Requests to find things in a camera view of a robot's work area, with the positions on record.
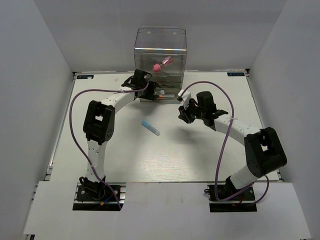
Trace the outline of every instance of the black label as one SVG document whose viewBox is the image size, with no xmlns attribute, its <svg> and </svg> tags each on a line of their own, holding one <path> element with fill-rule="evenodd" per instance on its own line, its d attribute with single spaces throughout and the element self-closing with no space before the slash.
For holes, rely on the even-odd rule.
<svg viewBox="0 0 320 240">
<path fill-rule="evenodd" d="M 78 75 L 76 79 L 93 79 L 94 75 Z"/>
<path fill-rule="evenodd" d="M 244 77 L 245 74 L 243 72 L 227 72 L 228 77 Z"/>
</svg>

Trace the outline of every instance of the clear plastic bin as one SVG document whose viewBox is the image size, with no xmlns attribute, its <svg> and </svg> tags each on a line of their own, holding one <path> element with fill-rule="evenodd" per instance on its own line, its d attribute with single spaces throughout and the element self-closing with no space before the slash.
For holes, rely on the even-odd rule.
<svg viewBox="0 0 320 240">
<path fill-rule="evenodd" d="M 165 93 L 160 102 L 177 102 L 186 66 L 186 30 L 176 27 L 138 29 L 134 45 L 135 68 L 152 74 Z"/>
</svg>

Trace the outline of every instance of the blue tube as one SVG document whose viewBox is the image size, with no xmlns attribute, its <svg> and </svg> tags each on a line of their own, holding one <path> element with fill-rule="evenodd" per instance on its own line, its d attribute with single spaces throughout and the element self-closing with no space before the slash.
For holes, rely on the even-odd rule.
<svg viewBox="0 0 320 240">
<path fill-rule="evenodd" d="M 151 126 L 146 120 L 142 120 L 141 125 L 144 126 L 146 129 L 150 130 L 151 132 L 153 132 L 155 135 L 159 136 L 160 132 L 155 129 L 153 126 Z"/>
</svg>

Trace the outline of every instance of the tabletop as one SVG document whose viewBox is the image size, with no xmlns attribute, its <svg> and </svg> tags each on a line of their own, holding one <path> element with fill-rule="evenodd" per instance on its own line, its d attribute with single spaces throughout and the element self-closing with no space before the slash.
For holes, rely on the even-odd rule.
<svg viewBox="0 0 320 240">
<path fill-rule="evenodd" d="M 93 79 L 76 79 L 71 99 L 87 89 L 118 90 L 133 73 L 95 74 Z M 261 121 L 245 76 L 228 76 L 226 72 L 186 72 L 183 87 L 196 81 L 210 81 L 221 86 L 230 96 L 235 117 L 261 128 Z M 219 89 L 209 84 L 196 84 L 189 91 L 196 98 L 210 91 L 218 109 L 231 112 L 229 102 Z M 83 124 L 90 101 L 101 101 L 112 93 L 88 92 L 77 98 L 73 106 L 75 137 L 87 152 Z M 223 133 L 206 127 L 201 120 L 186 124 L 178 119 L 179 103 L 140 102 L 136 99 L 115 115 L 114 134 L 106 146 L 104 171 L 106 182 L 212 182 Z M 145 119 L 160 131 L 156 136 L 141 125 Z M 50 181 L 73 182 L 84 176 L 87 160 L 76 147 L 70 132 L 68 117 L 64 121 L 53 158 Z M 244 147 L 228 139 L 219 172 L 224 181 L 246 164 Z M 279 180 L 276 172 L 270 180 Z"/>
</svg>

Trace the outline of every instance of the gray wall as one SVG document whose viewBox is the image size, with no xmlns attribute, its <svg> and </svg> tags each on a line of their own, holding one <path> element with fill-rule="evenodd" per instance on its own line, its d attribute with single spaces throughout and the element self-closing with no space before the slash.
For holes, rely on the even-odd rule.
<svg viewBox="0 0 320 240">
<path fill-rule="evenodd" d="M 32 0 L 1 0 L 0 81 L 0 239 L 19 240 L 72 85 Z"/>
<path fill-rule="evenodd" d="M 187 70 L 250 68 L 286 0 L 35 0 L 72 71 L 135 68 L 139 27 L 186 28 Z"/>
<path fill-rule="evenodd" d="M 312 239 L 320 239 L 320 1 L 288 0 L 257 56 L 250 86 L 274 127 Z"/>
</svg>

